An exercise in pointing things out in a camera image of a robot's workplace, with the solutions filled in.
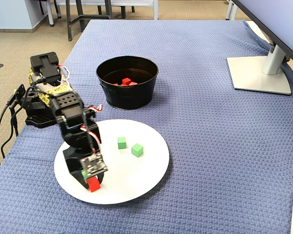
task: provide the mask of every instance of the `blue tablecloth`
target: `blue tablecloth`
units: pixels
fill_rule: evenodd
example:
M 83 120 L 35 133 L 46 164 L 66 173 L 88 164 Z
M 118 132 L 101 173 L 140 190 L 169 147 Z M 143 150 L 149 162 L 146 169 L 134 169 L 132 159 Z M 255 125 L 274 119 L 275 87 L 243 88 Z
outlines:
M 71 83 L 87 106 L 104 104 L 97 121 L 156 129 L 168 170 L 135 200 L 88 204 L 55 179 L 58 126 L 25 126 L 0 166 L 0 233 L 289 233 L 293 95 L 234 90 L 226 60 L 268 49 L 243 21 L 92 20 L 65 62 Z M 96 78 L 101 62 L 124 55 L 159 67 L 142 109 L 109 106 Z M 293 94 L 293 72 L 282 69 Z

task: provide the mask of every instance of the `chair leg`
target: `chair leg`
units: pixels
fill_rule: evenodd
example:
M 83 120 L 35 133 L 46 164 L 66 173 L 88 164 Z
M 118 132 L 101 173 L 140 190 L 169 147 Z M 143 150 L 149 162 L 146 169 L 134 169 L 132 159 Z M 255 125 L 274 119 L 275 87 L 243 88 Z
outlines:
M 126 7 L 121 6 L 121 10 L 122 10 L 122 19 L 125 19 L 126 18 Z
M 42 15 L 44 15 L 44 12 L 43 12 L 43 8 L 42 8 L 41 1 L 39 1 L 39 6 L 40 6 L 41 14 L 42 14 Z
M 50 24 L 50 27 L 53 27 L 54 26 L 54 22 L 53 22 L 53 17 L 52 17 L 52 10 L 51 10 L 50 0 L 47 0 L 45 3 L 47 5 L 47 11 L 48 11 L 48 17 L 49 17 L 49 24 Z
M 153 0 L 153 17 L 158 20 L 158 0 Z
M 99 15 L 102 15 L 102 7 L 101 6 L 98 6 L 98 12 L 99 12 Z
M 105 12 L 106 15 L 109 16 L 109 19 L 113 19 L 113 12 L 112 12 L 112 5 L 111 5 L 111 0 L 104 0 L 105 2 Z
M 83 6 L 82 6 L 81 0 L 76 0 L 76 6 L 77 6 L 78 15 L 83 15 L 84 13 L 83 13 Z M 80 20 L 79 23 L 80 23 L 80 29 L 83 32 L 84 29 L 86 28 L 84 24 L 84 20 L 83 19 Z
M 238 6 L 235 4 L 233 6 L 232 15 L 231 15 L 231 19 L 230 20 L 235 20 L 236 13 L 237 13 L 238 9 L 239 9 Z
M 232 6 L 233 6 L 233 1 L 230 0 L 228 10 L 227 10 L 226 20 L 230 20 L 230 14 L 231 14 L 231 11 L 232 11 Z
M 57 15 L 58 15 L 58 18 L 62 18 L 62 15 L 61 15 L 61 9 L 60 7 L 57 5 L 57 1 L 56 0 L 53 0 L 54 2 L 54 7 L 55 7 L 55 11 L 57 12 Z
M 66 3 L 66 21 L 67 21 L 67 34 L 68 34 L 68 41 L 72 40 L 72 29 L 70 25 L 70 5 L 69 0 L 65 1 Z

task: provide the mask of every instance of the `black bucket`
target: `black bucket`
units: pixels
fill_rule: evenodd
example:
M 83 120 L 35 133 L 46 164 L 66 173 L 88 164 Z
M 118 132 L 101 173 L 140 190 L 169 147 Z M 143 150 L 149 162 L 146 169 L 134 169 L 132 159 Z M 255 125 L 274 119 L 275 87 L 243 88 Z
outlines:
M 146 58 L 123 56 L 109 59 L 99 65 L 97 76 L 104 90 L 106 101 L 113 107 L 133 110 L 147 105 L 153 96 L 158 74 L 157 65 Z M 125 78 L 138 83 L 121 84 Z

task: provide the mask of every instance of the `red block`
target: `red block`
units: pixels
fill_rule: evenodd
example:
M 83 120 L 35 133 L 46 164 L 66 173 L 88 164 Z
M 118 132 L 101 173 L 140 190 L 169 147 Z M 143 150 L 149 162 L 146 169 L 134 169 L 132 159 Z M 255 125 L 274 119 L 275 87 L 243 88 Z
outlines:
M 99 188 L 101 188 L 100 183 L 95 176 L 87 179 L 87 184 L 91 192 L 94 192 L 98 190 Z
M 131 83 L 131 79 L 125 78 L 123 79 L 123 84 L 129 85 Z

